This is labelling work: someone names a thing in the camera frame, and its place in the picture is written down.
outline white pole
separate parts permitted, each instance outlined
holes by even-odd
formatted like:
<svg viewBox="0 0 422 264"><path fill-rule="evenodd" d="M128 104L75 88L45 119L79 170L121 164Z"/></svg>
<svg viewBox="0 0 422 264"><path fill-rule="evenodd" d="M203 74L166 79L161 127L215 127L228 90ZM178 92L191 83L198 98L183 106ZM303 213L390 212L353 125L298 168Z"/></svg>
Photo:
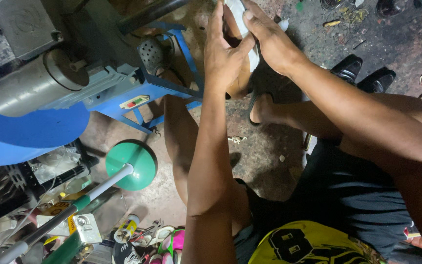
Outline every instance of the white pole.
<svg viewBox="0 0 422 264"><path fill-rule="evenodd" d="M117 183L117 181L123 179L127 175L132 174L133 171L135 171L133 166L129 163L125 163L125 165L123 165L123 167L121 167L119 171L117 171L114 175L112 175L109 179L105 180L103 183L97 185L94 189L90 190L86 195L89 196L91 201L94 200L106 189L109 189L112 185Z"/></svg>

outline glue bottle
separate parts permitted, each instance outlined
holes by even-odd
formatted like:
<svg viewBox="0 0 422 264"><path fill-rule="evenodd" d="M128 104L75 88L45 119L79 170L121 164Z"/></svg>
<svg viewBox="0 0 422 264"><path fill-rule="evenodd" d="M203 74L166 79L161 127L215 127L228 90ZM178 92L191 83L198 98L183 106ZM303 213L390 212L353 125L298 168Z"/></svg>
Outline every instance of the glue bottle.
<svg viewBox="0 0 422 264"><path fill-rule="evenodd" d="M118 230L114 235L114 239L116 242L120 244L124 244L129 241L129 239L133 236L136 228L139 224L139 218L136 215L129 215L127 220L120 225Z"/></svg>

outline foot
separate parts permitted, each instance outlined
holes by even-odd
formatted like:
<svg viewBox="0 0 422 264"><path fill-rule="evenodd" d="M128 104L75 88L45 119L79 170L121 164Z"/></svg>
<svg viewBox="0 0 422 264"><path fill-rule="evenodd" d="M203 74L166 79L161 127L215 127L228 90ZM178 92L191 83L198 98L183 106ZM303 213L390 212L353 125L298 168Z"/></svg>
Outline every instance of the foot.
<svg viewBox="0 0 422 264"><path fill-rule="evenodd" d="M269 93L260 95L253 104L252 110L250 111L250 121L254 123L262 123L267 120L271 114L271 104L273 99Z"/></svg>

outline wire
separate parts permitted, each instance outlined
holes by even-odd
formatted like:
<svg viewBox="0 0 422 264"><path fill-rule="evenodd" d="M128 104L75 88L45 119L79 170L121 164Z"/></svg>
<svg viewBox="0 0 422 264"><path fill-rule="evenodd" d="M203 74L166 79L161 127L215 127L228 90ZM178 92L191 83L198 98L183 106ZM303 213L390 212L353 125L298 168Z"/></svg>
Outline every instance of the wire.
<svg viewBox="0 0 422 264"><path fill-rule="evenodd" d="M60 159L60 161L58 161L58 164L56 165L56 167L55 167L55 173L56 173L56 170L58 169L58 166L60 165L60 163L62 162L62 160L63 160L63 158L61 158ZM53 189L53 186L55 186L55 182L56 182L56 177L57 177L58 175L56 175L55 174L55 176L53 177L53 181L52 181L52 186L50 187L50 189L48 189L48 190L51 190L51 189ZM44 195L42 196L42 198L40 198L39 200L38 200L38 202L37 202L37 204L31 209L31 211L24 217L24 219L20 222L20 224L19 225L17 225L16 226L16 228L14 229L14 231L12 231L11 232L11 234L8 236L8 237L6 237L1 243L0 243L0 248L1 248L1 246L3 246L4 245L4 243L6 243L6 241L8 241L8 239L10 238L10 237L12 237L17 231L19 231L19 229L20 229L20 227L21 227L21 225L27 220L27 218L29 217L29 215L31 215L31 213L35 210L35 208L37 208L38 207L38 205L40 204L40 202L45 198L45 195L46 195L46 193L47 193L47 190L45 189L45 187L43 187L43 189L45 190L45 193L44 193Z"/></svg>

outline plastic bottle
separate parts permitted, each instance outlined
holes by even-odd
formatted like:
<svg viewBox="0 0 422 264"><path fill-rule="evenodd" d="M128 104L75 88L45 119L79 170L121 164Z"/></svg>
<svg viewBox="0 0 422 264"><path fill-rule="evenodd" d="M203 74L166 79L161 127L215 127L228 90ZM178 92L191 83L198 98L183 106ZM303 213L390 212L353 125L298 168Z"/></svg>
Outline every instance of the plastic bottle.
<svg viewBox="0 0 422 264"><path fill-rule="evenodd" d="M82 189L91 184L92 176L89 174L79 179L74 179L70 181L65 189L66 195L75 194L80 192Z"/></svg>
<svg viewBox="0 0 422 264"><path fill-rule="evenodd" d="M123 224L121 224L118 230L116 231L114 235L115 241L120 244L126 243L131 238L138 225L138 216L129 215L127 220Z"/></svg>

